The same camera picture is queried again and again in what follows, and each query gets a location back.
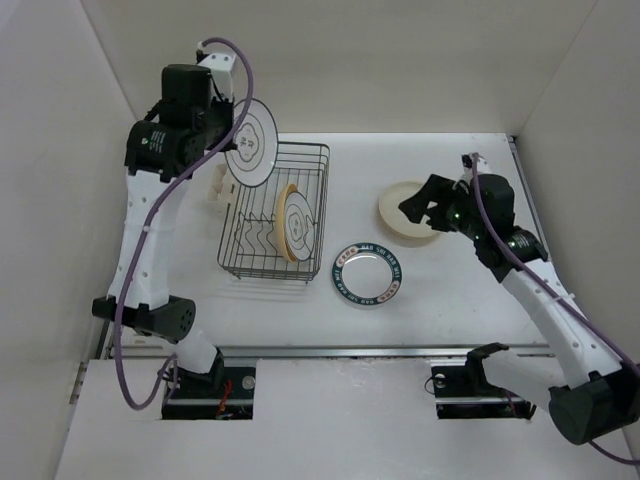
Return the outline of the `plain cream plate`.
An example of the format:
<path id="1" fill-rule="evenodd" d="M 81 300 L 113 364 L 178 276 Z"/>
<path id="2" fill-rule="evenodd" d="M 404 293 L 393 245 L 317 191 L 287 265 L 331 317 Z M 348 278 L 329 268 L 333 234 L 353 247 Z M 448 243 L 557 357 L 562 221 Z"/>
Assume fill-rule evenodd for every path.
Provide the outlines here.
<path id="1" fill-rule="evenodd" d="M 386 188 L 378 199 L 378 212 L 385 227 L 396 237 L 415 244 L 428 243 L 440 235 L 425 221 L 420 224 L 410 222 L 399 209 L 399 204 L 416 194 L 422 186 L 418 181 L 397 182 Z"/>

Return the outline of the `white plate green lettered rim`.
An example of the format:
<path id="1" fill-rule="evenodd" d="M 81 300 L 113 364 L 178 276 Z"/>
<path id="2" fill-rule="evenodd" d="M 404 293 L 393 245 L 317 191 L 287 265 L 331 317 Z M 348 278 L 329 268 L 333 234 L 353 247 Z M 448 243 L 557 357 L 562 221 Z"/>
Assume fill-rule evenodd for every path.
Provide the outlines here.
<path id="1" fill-rule="evenodd" d="M 400 290 L 403 271 L 387 247 L 359 242 L 345 247 L 331 265 L 331 280 L 346 302 L 374 308 L 390 301 Z"/>

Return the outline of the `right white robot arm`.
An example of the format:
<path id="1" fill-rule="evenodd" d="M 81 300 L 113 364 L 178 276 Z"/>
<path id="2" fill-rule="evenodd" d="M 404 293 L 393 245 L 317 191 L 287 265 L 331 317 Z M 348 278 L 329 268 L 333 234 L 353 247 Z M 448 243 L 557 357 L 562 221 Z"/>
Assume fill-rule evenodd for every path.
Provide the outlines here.
<path id="1" fill-rule="evenodd" d="M 521 305 L 559 364 L 553 373 L 502 343 L 469 351 L 460 367 L 438 367 L 442 398 L 515 395 L 549 413 L 561 435 L 582 445 L 639 419 L 639 369 L 587 326 L 536 236 L 515 223 L 515 194 L 494 174 L 454 181 L 432 175 L 398 209 L 412 223 L 469 238 L 483 266 Z"/>

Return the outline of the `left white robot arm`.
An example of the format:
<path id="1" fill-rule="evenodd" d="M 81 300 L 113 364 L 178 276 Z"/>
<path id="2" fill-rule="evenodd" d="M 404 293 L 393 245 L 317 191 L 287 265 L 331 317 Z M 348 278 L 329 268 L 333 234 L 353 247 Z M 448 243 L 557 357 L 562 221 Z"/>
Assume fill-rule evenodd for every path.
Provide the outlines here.
<path id="1" fill-rule="evenodd" d="M 161 98 L 132 126 L 126 143 L 128 201 L 117 270 L 107 294 L 92 303 L 93 316 L 167 341 L 180 373 L 205 397 L 223 387 L 220 355 L 195 325 L 194 301 L 170 294 L 168 268 L 189 167 L 206 151 L 230 146 L 230 61 L 219 55 L 162 70 Z"/>

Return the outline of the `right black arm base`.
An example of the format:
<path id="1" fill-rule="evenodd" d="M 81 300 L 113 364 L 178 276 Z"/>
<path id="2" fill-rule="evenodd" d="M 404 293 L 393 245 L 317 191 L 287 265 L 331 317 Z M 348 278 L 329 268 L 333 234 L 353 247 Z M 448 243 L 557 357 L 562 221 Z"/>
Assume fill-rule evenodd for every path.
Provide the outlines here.
<path id="1" fill-rule="evenodd" d="M 439 420 L 531 420 L 537 406 L 495 386 L 477 386 L 460 362 L 433 362 L 429 381 Z"/>

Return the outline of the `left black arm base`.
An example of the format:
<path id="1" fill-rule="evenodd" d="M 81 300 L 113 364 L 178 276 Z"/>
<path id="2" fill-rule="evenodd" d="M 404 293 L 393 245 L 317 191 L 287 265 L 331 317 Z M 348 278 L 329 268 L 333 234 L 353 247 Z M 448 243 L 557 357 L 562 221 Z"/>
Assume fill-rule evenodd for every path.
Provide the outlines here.
<path id="1" fill-rule="evenodd" d="M 164 378 L 163 420 L 252 420 L 256 387 L 256 360 L 226 359 L 215 366 L 214 379 L 197 378 L 179 370 Z"/>

